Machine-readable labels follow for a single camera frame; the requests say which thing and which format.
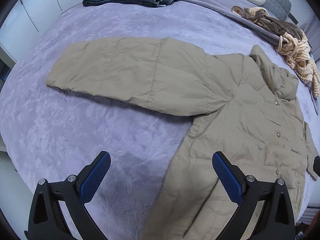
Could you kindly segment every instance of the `bed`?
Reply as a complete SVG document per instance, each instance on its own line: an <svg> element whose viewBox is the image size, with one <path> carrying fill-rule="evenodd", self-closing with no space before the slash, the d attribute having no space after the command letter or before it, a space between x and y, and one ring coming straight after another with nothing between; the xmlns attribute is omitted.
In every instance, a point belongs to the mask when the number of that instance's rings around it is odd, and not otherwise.
<svg viewBox="0 0 320 240"><path fill-rule="evenodd" d="M246 0L229 1L254 7ZM86 208L108 239L129 240L139 239L169 162L192 120L45 86L52 65L69 44L119 36L172 37L209 54L249 55L258 44L272 62L294 71L256 32L217 11L185 1L161 8L116 3L83 7L78 3L39 37L28 57L15 65L0 94L0 132L8 154L34 192L39 179L64 180L78 174L101 150L108 151L111 168ZM320 152L320 119L302 82L297 97ZM306 173L299 217L313 187ZM67 223L79 237L68 217Z"/></svg>

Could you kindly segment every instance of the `gray quilted pillow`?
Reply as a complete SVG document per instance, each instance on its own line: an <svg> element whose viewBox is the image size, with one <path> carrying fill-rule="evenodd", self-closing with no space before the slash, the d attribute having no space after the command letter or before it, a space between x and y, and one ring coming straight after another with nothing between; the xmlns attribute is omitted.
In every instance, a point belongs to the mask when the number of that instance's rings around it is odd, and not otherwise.
<svg viewBox="0 0 320 240"><path fill-rule="evenodd" d="M285 20L290 13L291 3L289 0L266 0L262 7L266 8L279 20Z"/></svg>

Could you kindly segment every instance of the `white wall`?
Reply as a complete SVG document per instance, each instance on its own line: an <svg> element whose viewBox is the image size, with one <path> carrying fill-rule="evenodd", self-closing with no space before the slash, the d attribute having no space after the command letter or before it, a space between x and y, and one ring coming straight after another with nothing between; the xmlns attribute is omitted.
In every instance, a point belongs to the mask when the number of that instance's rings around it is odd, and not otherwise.
<svg viewBox="0 0 320 240"><path fill-rule="evenodd" d="M33 194L14 169L8 154L0 152L0 208L18 237L27 240Z"/></svg>
<svg viewBox="0 0 320 240"><path fill-rule="evenodd" d="M302 23L307 23L314 16L314 12L306 0L289 0L291 2L291 14L299 22L297 25L300 26Z"/></svg>

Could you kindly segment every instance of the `metal screw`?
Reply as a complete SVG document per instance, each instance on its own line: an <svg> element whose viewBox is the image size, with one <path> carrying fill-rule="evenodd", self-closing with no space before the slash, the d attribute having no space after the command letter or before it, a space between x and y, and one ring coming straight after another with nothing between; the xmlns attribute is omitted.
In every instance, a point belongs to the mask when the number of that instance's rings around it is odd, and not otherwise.
<svg viewBox="0 0 320 240"><path fill-rule="evenodd" d="M283 179L278 179L278 184L279 185L284 185L284 180Z"/></svg>
<svg viewBox="0 0 320 240"><path fill-rule="evenodd" d="M76 176L75 175L70 175L69 177L68 177L68 181L70 181L70 182L73 182L73 181L75 181L76 180Z"/></svg>
<svg viewBox="0 0 320 240"><path fill-rule="evenodd" d="M255 180L254 176L252 176L252 175L247 176L247 181L253 182L254 180Z"/></svg>
<svg viewBox="0 0 320 240"><path fill-rule="evenodd" d="M38 181L38 183L39 183L39 185L43 185L43 184L45 183L45 179L40 179L40 180Z"/></svg>

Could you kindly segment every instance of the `blue gripper pad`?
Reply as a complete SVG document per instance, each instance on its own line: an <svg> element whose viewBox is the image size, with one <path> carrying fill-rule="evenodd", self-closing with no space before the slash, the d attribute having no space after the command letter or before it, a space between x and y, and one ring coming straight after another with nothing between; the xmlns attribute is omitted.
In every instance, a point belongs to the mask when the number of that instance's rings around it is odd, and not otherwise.
<svg viewBox="0 0 320 240"><path fill-rule="evenodd" d="M108 152L105 152L103 157L98 161L96 166L89 173L80 187L79 199L82 204L88 203L92 200L100 183L109 170L111 165L111 158Z"/></svg>
<svg viewBox="0 0 320 240"><path fill-rule="evenodd" d="M212 157L212 166L217 173L224 189L228 193L230 200L240 205L243 200L242 188L235 176L217 153L215 153Z"/></svg>

